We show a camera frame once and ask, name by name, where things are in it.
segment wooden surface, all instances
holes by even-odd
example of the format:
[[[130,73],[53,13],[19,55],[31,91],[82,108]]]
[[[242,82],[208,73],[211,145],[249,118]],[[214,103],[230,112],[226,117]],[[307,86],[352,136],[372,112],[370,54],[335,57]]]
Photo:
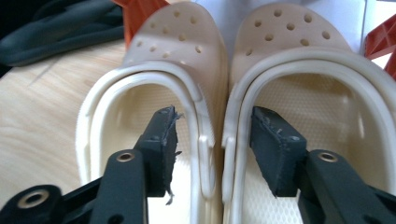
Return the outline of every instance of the wooden surface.
[[[0,79],[0,206],[21,190],[79,186],[75,129],[96,80],[120,65],[122,40],[14,68]]]

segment red object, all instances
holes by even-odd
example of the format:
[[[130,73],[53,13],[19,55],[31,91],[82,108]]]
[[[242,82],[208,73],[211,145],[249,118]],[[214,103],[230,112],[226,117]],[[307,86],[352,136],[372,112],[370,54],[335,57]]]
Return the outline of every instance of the red object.
[[[134,34],[145,20],[158,9],[169,5],[164,0],[112,0],[122,7],[124,37],[126,48],[129,48]]]
[[[384,21],[366,38],[365,57],[372,60],[389,54],[384,70],[396,80],[396,14]]]

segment ventilation hole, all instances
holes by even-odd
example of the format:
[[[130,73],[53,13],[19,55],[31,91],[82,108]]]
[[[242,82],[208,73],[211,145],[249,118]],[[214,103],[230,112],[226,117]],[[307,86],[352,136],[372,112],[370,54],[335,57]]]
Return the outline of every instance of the ventilation hole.
[[[179,11],[175,11],[174,12],[174,16],[177,18],[177,17],[179,17],[180,16],[180,12]]]
[[[323,38],[325,38],[325,39],[330,39],[330,34],[329,34],[327,31],[323,31],[323,32],[322,32],[322,36],[323,36]]]
[[[277,10],[274,11],[274,16],[280,17],[281,15],[282,15],[282,10],[277,9]]]
[[[190,22],[191,22],[191,24],[195,24],[195,23],[197,23],[197,19],[195,17],[191,17]]]
[[[168,27],[163,27],[163,34],[168,34],[169,33],[169,28]]]
[[[304,15],[304,21],[305,22],[311,22],[312,21],[312,16],[311,16],[311,14],[305,14]]]
[[[178,40],[185,41],[186,40],[186,36],[185,35],[179,35],[178,36]]]
[[[266,40],[266,41],[271,41],[271,40],[273,40],[273,39],[274,39],[274,36],[271,35],[271,34],[265,36],[265,40]]]
[[[253,49],[248,49],[246,55],[249,56],[251,53],[253,53]]]
[[[202,53],[202,48],[200,46],[195,46],[195,51],[197,51],[197,53]]]
[[[262,21],[255,21],[254,26],[260,27],[262,25]]]
[[[293,23],[288,23],[287,25],[286,25],[286,28],[288,28],[288,30],[294,30],[294,28],[295,28],[295,26],[294,26],[294,24]]]
[[[300,43],[301,43],[301,45],[303,45],[303,46],[309,46],[309,42],[308,42],[308,40],[306,40],[306,39],[301,39],[301,40],[300,40]]]

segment shoe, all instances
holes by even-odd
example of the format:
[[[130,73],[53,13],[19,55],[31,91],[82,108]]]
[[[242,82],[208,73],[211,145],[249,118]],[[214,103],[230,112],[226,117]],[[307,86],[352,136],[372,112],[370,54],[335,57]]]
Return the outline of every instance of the shoe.
[[[149,198],[150,223],[220,223],[220,138],[227,96],[227,53],[208,12],[194,3],[163,7],[134,35],[120,67],[101,77],[78,115],[82,184],[107,158],[132,148],[152,114],[174,105],[177,156],[173,203]]]
[[[369,185],[396,193],[396,84],[352,53],[315,12],[272,4],[240,26],[224,120],[223,223],[301,223],[297,200],[276,199],[249,148],[254,105],[274,110],[307,149],[345,157]]]

